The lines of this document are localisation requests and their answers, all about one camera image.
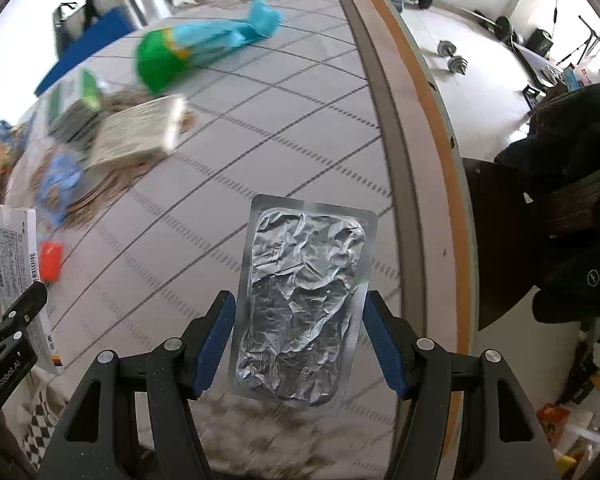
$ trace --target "barcode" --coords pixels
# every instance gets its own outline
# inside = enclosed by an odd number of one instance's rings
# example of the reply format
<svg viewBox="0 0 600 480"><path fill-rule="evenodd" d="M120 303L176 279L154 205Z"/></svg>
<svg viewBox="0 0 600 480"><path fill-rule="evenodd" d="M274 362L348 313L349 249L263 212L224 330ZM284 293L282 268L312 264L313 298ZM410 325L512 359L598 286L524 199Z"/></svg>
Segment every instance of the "barcode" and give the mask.
<svg viewBox="0 0 600 480"><path fill-rule="evenodd" d="M29 263L31 264L31 278L34 282L38 281L38 258L36 253L29 255Z"/></svg>

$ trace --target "silver foil packet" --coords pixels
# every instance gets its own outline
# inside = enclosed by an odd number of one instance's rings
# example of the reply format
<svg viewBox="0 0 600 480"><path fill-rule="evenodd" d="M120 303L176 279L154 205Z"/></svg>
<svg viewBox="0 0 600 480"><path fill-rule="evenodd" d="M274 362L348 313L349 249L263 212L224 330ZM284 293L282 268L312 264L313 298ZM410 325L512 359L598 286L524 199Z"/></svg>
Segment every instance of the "silver foil packet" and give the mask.
<svg viewBox="0 0 600 480"><path fill-rule="evenodd" d="M377 225L371 211L254 197L229 371L235 393L339 409Z"/></svg>

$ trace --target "black cable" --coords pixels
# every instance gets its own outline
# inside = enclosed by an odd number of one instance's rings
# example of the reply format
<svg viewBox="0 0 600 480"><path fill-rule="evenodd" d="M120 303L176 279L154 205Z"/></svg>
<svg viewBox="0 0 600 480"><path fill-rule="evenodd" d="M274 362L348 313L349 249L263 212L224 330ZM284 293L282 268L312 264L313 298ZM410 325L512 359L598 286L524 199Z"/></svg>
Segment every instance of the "black cable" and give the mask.
<svg viewBox="0 0 600 480"><path fill-rule="evenodd" d="M554 9L554 30L551 31L551 38L554 38L555 33L555 22L558 21L558 0L555 0L555 9Z"/></svg>

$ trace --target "tiled floor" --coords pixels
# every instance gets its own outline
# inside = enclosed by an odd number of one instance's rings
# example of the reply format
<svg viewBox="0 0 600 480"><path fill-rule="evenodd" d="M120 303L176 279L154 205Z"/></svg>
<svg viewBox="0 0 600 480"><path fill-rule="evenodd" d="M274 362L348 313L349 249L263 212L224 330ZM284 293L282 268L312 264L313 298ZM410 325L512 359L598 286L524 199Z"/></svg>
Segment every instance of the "tiled floor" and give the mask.
<svg viewBox="0 0 600 480"><path fill-rule="evenodd" d="M477 23L431 7L402 16L433 73L462 156L493 160L526 135L529 108L521 90L528 84L516 57ZM449 40L468 61L466 75L449 72L436 53ZM502 352L531 403L554 400L567 376L578 334L576 323L543 325L531 313L533 291L496 323L478 332L474 353Z"/></svg>

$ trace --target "blue plastic wrapper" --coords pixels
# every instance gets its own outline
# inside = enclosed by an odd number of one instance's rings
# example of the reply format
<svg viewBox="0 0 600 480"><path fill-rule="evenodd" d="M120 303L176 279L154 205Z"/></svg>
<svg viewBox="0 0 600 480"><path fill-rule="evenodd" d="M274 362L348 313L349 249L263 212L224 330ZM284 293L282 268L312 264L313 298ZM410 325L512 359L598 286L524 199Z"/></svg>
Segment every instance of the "blue plastic wrapper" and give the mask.
<svg viewBox="0 0 600 480"><path fill-rule="evenodd" d="M62 225L81 176L82 168L70 153L54 155L49 162L36 193L35 206L54 227Z"/></svg>
<svg viewBox="0 0 600 480"><path fill-rule="evenodd" d="M136 52L138 73L152 92L192 67L208 66L237 48L271 37L282 15L253 0L246 20L208 20L148 32Z"/></svg>

